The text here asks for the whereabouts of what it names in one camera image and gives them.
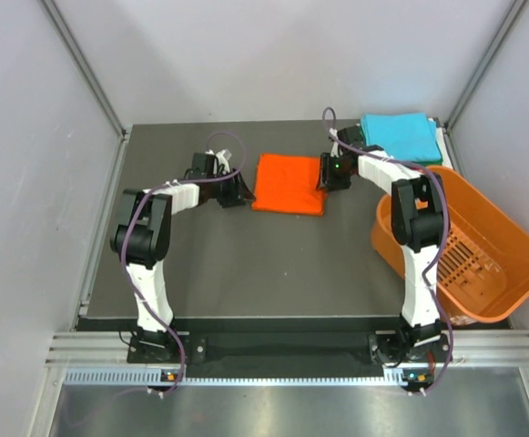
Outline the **orange t shirt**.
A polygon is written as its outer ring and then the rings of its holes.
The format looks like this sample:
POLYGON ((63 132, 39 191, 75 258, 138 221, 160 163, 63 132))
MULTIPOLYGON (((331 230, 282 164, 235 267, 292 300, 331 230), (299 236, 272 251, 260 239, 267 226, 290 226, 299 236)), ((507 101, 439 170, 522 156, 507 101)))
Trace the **orange t shirt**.
POLYGON ((261 154, 251 209, 321 217, 327 193, 317 188, 319 176, 320 158, 261 154))

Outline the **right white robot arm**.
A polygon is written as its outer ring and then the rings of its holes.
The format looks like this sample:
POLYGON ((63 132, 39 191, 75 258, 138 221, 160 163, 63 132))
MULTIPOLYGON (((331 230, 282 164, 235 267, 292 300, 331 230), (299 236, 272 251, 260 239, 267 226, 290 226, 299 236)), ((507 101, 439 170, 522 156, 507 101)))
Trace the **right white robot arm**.
POLYGON ((392 235, 404 262, 397 346, 402 358, 419 360, 442 337, 437 265, 449 231, 442 180, 417 164, 391 157, 382 147, 367 145, 357 126, 327 131, 332 148, 320 155, 318 190, 347 189, 358 176, 390 196, 392 235))

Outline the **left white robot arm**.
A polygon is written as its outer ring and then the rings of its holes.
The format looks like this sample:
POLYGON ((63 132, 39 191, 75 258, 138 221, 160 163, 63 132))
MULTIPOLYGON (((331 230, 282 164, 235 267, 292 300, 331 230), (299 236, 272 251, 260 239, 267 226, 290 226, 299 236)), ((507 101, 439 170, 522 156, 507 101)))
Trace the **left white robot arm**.
POLYGON ((196 153, 181 180, 155 188, 123 191, 110 248, 119 257, 137 304, 137 327, 131 331, 127 361, 162 363, 180 356, 182 343, 172 323, 164 260, 174 215, 214 199, 222 208, 255 200, 240 170, 230 165, 227 149, 196 153))

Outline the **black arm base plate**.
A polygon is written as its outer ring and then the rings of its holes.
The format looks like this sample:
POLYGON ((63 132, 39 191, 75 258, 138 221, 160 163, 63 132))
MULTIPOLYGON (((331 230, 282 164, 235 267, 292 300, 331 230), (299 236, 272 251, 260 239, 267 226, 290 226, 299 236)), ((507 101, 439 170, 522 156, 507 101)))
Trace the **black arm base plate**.
POLYGON ((397 330, 192 331, 180 341, 191 377, 366 377, 404 365, 424 366, 430 374, 450 351, 442 335, 402 358, 397 330))

